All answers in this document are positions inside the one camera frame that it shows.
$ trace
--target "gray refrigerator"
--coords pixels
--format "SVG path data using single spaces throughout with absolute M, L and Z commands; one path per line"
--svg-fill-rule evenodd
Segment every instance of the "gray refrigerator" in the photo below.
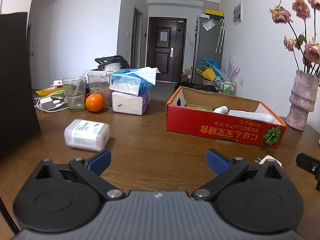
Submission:
M 193 68 L 192 68 L 192 83 L 203 84 L 203 78 L 201 75 L 195 70 L 197 67 L 203 65 L 205 62 L 202 60 L 203 58 L 211 59 L 213 61 L 217 61 L 219 66 L 221 65 L 222 58 L 222 49 L 220 51 L 219 48 L 216 53 L 216 48 L 219 40 L 220 28 L 222 22 L 215 21 L 215 27 L 210 30 L 206 30 L 203 27 L 203 23 L 208 21 L 207 18 L 198 17 L 196 24 L 196 46 L 195 46 L 195 54 L 193 58 Z

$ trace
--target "green pumpkin picture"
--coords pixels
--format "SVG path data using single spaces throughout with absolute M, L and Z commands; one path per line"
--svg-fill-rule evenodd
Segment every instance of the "green pumpkin picture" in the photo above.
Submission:
M 279 126 L 273 126 L 264 133 L 262 141 L 266 146 L 271 146 L 278 142 L 281 135 L 281 128 Z

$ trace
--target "gray ribbed plate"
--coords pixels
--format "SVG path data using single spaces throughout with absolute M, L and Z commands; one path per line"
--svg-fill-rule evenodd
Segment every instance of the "gray ribbed plate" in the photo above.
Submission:
M 63 234 L 27 230 L 15 240 L 302 240 L 296 232 L 261 236 L 233 228 L 208 202 L 192 200 L 185 191 L 132 191 L 109 201 L 87 225 Z

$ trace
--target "white logo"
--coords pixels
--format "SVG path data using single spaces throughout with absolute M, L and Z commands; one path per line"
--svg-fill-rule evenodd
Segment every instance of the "white logo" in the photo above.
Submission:
M 156 198 L 161 198 L 163 195 L 161 193 L 157 193 L 154 195 Z

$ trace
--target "tissue pack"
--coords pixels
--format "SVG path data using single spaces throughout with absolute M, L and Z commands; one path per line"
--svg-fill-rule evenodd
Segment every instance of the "tissue pack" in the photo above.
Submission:
M 143 115 L 150 102 L 150 90 L 140 96 L 112 92 L 112 109 L 114 112 L 124 114 Z
M 152 70 L 152 68 L 146 67 L 142 69 L 123 70 L 112 74 L 109 88 L 134 96 L 145 93 L 153 86 L 152 83 L 144 78 L 144 75 L 147 73 L 147 68 Z

